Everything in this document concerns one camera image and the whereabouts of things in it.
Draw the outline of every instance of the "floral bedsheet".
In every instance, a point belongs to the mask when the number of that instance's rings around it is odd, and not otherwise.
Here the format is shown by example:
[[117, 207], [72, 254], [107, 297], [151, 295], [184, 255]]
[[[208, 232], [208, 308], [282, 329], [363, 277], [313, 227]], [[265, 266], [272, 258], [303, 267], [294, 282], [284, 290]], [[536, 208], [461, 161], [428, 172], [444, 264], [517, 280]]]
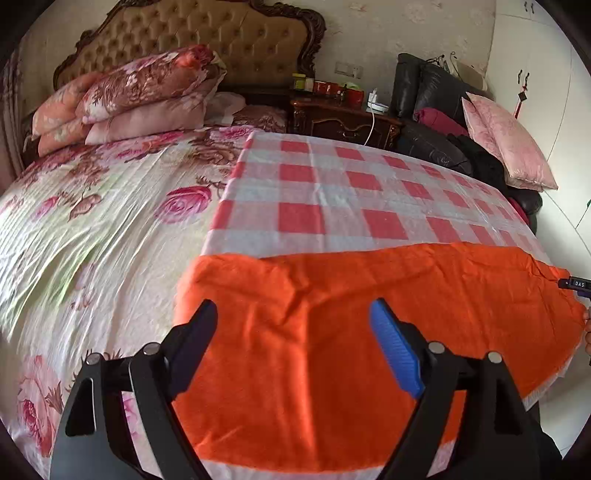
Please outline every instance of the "floral bedsheet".
[[[127, 356], [170, 330], [177, 281], [253, 130], [65, 148], [0, 199], [0, 417], [42, 476], [85, 357]], [[124, 404], [141, 443], [132, 395]]]

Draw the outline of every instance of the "checkered cloth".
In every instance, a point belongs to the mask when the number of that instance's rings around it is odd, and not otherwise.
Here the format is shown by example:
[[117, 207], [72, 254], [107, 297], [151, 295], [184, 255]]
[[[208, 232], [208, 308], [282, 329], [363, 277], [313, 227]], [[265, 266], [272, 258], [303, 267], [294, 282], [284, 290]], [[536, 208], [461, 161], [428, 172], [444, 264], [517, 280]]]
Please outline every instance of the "checkered cloth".
[[549, 263], [513, 207], [482, 182], [376, 148], [255, 132], [202, 254], [272, 257], [459, 241], [517, 246]]

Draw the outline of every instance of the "wall outlet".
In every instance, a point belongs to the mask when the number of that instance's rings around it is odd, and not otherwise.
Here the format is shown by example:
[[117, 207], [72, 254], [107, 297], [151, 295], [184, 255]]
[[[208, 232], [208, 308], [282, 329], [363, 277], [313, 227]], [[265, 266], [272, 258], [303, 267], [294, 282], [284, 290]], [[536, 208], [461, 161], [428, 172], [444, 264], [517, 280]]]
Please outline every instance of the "wall outlet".
[[352, 65], [344, 61], [338, 61], [335, 65], [335, 73], [345, 75], [347, 77], [360, 79], [363, 75], [363, 67], [359, 65]]

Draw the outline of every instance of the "headboard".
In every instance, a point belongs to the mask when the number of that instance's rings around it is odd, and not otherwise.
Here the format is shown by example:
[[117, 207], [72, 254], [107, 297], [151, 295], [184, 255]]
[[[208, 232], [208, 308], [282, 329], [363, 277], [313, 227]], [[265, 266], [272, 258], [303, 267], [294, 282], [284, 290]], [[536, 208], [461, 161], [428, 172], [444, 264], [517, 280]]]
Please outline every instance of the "headboard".
[[232, 86], [286, 87], [294, 72], [314, 77], [326, 24], [318, 12], [264, 0], [120, 0], [94, 32], [85, 31], [56, 69], [57, 90], [83, 73], [135, 58], [207, 44]]

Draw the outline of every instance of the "nightstand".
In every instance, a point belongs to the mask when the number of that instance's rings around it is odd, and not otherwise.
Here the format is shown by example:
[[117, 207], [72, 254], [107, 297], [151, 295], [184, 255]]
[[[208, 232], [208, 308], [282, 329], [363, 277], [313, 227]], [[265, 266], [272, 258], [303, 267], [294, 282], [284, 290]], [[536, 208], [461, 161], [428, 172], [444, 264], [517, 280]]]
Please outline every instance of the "nightstand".
[[[351, 108], [336, 100], [323, 98], [296, 98], [291, 105], [294, 108], [295, 134], [363, 145], [371, 131], [372, 115], [361, 108]], [[376, 114], [368, 146], [392, 150], [401, 128], [400, 120]]]

